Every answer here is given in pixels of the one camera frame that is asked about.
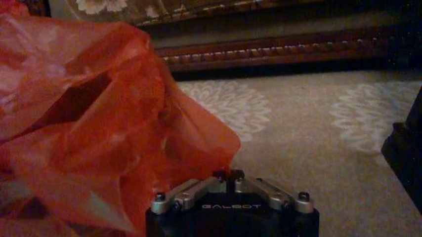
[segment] carpet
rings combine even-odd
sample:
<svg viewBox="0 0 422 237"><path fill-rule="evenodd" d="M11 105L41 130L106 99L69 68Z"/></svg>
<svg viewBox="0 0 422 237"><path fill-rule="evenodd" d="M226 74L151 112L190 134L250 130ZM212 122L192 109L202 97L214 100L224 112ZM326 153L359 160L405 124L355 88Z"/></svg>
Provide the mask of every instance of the carpet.
<svg viewBox="0 0 422 237"><path fill-rule="evenodd" d="M379 152L422 73L350 71L179 82L242 140L232 167L307 191L322 237L422 236L422 216Z"/></svg>

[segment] floor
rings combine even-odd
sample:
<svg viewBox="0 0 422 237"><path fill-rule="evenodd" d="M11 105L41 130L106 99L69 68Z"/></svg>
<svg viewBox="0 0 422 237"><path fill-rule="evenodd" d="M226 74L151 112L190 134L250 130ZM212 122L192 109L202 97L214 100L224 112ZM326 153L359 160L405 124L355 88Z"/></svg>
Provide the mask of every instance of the floor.
<svg viewBox="0 0 422 237"><path fill-rule="evenodd" d="M422 85L413 71L184 81L242 139L232 167L309 191L321 236L422 236L422 216L379 152Z"/></svg>

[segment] rug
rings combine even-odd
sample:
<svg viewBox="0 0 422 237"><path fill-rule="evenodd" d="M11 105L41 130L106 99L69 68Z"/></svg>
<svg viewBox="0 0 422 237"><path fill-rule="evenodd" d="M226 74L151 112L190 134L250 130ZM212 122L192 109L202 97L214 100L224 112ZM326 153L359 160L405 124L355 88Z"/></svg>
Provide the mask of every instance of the rug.
<svg viewBox="0 0 422 237"><path fill-rule="evenodd" d="M322 237L422 236L422 216L379 152L422 73L351 71L179 82L242 140L232 167L307 191Z"/></svg>

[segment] screw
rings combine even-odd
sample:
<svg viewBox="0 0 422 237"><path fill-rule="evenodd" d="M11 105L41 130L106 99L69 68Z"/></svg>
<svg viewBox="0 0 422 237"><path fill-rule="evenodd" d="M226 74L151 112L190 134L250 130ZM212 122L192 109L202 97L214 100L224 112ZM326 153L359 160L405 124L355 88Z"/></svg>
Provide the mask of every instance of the screw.
<svg viewBox="0 0 422 237"><path fill-rule="evenodd" d="M171 209L175 211L175 212L179 212L182 210L182 204L180 202L175 202Z"/></svg>
<svg viewBox="0 0 422 237"><path fill-rule="evenodd" d="M159 192L156 194L156 201L164 201L166 200L166 193L163 192Z"/></svg>
<svg viewBox="0 0 422 237"><path fill-rule="evenodd" d="M310 201L310 194L307 192L299 192L298 198L301 201Z"/></svg>

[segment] white floral pattern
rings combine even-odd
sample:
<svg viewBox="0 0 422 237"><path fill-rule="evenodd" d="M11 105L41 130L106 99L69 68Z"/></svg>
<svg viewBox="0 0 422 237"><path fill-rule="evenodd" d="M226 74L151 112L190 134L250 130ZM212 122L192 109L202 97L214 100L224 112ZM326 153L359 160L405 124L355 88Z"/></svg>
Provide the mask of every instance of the white floral pattern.
<svg viewBox="0 0 422 237"><path fill-rule="evenodd" d="M240 141L264 129L270 108L264 96L235 81L180 82L180 89L228 125Z"/></svg>
<svg viewBox="0 0 422 237"><path fill-rule="evenodd" d="M127 7L127 0L76 0L77 9L88 15L99 14L106 8L107 11L118 12Z"/></svg>
<svg viewBox="0 0 422 237"><path fill-rule="evenodd" d="M421 81L359 84L331 107L333 124L343 130L341 138L351 148L374 155L382 165L381 146L393 123L406 120L421 85Z"/></svg>

